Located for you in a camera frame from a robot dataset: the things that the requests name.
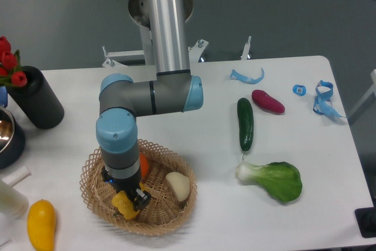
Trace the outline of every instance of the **yellow toy pepper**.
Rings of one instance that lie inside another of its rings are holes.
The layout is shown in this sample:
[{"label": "yellow toy pepper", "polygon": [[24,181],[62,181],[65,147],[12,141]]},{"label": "yellow toy pepper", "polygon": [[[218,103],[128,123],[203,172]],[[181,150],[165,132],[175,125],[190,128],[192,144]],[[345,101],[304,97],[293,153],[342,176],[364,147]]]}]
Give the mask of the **yellow toy pepper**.
[{"label": "yellow toy pepper", "polygon": [[31,205],[28,214],[28,235],[37,251],[53,251],[56,227],[54,206],[47,200]]},{"label": "yellow toy pepper", "polygon": [[[143,183],[140,183],[140,187],[141,190],[144,191],[145,186]],[[124,191],[120,191],[118,194],[116,194],[112,198],[111,203],[114,207],[116,207],[119,210],[119,212],[124,216],[124,219],[126,220],[132,220],[140,213],[140,210],[133,210],[133,204],[128,199]]]}]

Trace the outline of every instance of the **green cucumber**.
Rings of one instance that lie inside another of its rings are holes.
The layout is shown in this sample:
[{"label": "green cucumber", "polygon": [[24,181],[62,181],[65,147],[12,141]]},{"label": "green cucumber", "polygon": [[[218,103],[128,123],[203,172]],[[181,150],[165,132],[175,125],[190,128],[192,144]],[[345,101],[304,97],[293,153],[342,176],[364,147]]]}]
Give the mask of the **green cucumber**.
[{"label": "green cucumber", "polygon": [[239,141],[244,152],[251,149],[253,141],[253,110],[247,98],[240,98],[237,102],[237,118],[239,120]]}]

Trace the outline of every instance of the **woven basket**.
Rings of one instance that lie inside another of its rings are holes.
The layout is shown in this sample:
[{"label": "woven basket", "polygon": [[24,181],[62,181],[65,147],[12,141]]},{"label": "woven basket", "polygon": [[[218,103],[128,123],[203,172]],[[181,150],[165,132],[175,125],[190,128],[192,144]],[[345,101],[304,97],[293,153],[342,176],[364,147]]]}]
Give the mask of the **woven basket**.
[{"label": "woven basket", "polygon": [[[139,150],[146,156],[149,173],[142,182],[150,192],[152,199],[133,220],[125,220],[112,206],[115,190],[102,179],[105,165],[100,149],[90,154],[82,168],[80,189],[87,207],[105,221],[127,232],[148,236],[159,236],[180,227],[191,214],[196,202],[196,176],[184,160],[158,144],[139,139]],[[179,172],[190,179],[190,193],[186,200],[178,202],[166,181],[166,174]]]}]

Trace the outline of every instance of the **red sweet potato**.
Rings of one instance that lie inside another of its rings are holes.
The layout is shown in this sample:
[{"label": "red sweet potato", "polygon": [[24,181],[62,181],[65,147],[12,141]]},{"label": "red sweet potato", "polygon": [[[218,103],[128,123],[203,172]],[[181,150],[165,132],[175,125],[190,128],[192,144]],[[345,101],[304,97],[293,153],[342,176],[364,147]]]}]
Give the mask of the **red sweet potato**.
[{"label": "red sweet potato", "polygon": [[262,108],[262,110],[275,114],[284,113],[284,106],[282,103],[271,97],[265,91],[261,91],[259,89],[253,91],[252,100],[258,107]]}]

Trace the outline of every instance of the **black vase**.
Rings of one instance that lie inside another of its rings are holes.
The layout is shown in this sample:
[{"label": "black vase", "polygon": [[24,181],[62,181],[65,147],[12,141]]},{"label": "black vase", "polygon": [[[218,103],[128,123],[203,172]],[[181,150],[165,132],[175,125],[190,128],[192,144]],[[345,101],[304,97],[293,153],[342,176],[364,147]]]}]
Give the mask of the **black vase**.
[{"label": "black vase", "polygon": [[28,83],[21,87],[6,87],[9,95],[39,129],[57,126],[64,117],[64,108],[42,72],[33,66],[23,66]]}]

